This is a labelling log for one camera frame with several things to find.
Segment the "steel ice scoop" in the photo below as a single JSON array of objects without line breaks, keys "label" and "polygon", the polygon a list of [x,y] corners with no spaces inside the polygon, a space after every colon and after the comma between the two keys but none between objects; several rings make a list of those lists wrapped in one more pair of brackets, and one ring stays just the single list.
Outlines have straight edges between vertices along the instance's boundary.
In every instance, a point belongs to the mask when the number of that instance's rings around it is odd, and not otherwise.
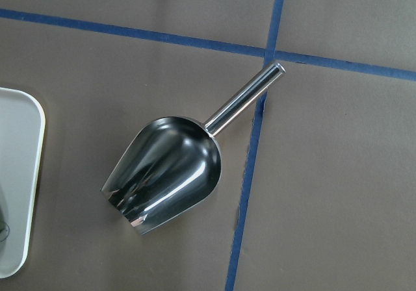
[{"label": "steel ice scoop", "polygon": [[284,67],[273,60],[203,123],[182,116],[149,122],[129,144],[101,193],[140,234],[191,209],[221,178],[217,134],[284,74]]}]

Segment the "beige plastic tray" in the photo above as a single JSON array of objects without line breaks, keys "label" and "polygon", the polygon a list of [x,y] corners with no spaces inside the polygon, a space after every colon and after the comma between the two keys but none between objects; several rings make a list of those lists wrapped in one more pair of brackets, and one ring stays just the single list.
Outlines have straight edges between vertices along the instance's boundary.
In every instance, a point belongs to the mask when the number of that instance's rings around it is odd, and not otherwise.
[{"label": "beige plastic tray", "polygon": [[1,89],[1,278],[24,264],[46,118],[30,94]]}]

